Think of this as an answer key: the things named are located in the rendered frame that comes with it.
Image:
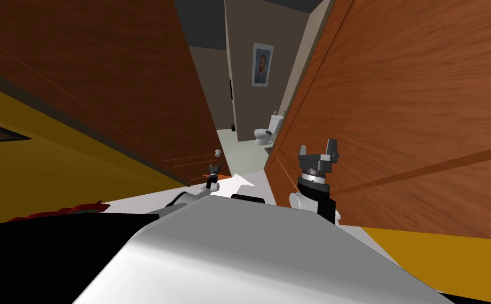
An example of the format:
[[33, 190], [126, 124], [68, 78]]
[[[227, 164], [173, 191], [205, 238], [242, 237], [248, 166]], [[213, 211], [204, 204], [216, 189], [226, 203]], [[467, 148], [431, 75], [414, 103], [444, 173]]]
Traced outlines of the brown wooden door leaf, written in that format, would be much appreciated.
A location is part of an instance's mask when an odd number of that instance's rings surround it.
[[179, 183], [230, 174], [174, 0], [0, 0], [0, 89]]

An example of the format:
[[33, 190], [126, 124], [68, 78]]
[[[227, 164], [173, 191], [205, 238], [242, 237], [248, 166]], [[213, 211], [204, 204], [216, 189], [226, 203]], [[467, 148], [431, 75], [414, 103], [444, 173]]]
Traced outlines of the white toilet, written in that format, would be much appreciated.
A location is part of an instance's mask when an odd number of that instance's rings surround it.
[[282, 115], [271, 115], [268, 128], [259, 128], [254, 131], [256, 145], [272, 144], [276, 134], [280, 131], [283, 120]]

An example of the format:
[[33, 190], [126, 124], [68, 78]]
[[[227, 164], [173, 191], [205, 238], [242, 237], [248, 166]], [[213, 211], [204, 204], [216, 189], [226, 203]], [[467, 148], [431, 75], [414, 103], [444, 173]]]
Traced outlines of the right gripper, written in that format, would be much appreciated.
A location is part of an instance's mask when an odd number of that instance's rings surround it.
[[299, 168], [303, 171], [314, 170], [321, 173], [331, 173], [332, 164], [336, 164], [339, 160], [337, 140], [328, 140], [325, 154], [307, 155], [306, 145], [301, 145], [298, 160]]

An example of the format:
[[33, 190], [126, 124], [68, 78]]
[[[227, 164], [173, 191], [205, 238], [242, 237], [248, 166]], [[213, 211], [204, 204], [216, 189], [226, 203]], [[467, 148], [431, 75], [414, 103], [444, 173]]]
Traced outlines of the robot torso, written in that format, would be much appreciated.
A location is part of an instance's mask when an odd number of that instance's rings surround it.
[[73, 304], [452, 304], [316, 213], [208, 196], [136, 232]]

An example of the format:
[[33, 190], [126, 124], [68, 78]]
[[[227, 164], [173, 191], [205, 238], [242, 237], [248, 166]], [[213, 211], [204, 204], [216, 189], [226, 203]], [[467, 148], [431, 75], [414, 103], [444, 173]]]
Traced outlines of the framed portrait picture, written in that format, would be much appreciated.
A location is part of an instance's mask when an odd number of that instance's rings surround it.
[[273, 46], [260, 43], [253, 44], [252, 77], [253, 87], [267, 87], [272, 63]]

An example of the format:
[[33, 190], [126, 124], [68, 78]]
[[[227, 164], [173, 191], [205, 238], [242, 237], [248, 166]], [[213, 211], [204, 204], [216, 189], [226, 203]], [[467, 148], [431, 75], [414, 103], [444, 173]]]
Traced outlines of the red cloth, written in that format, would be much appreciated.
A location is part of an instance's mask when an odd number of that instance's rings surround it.
[[8, 222], [27, 220], [27, 219], [35, 219], [39, 217], [52, 217], [52, 216], [60, 216], [60, 215], [69, 215], [69, 214], [82, 214], [82, 213], [101, 213], [107, 210], [110, 207], [110, 204], [107, 204], [103, 201], [97, 201], [92, 204], [81, 204], [76, 205], [74, 207], [64, 207], [58, 211], [52, 212], [42, 212], [31, 214], [27, 217], [15, 217]]

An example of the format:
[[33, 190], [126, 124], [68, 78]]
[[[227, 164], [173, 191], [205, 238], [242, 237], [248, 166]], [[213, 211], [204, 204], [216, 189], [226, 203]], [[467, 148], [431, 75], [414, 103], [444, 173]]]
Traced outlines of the brown wooden door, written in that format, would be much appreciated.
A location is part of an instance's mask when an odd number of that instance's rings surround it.
[[491, 239], [491, 0], [335, 0], [266, 174], [338, 142], [341, 223]]

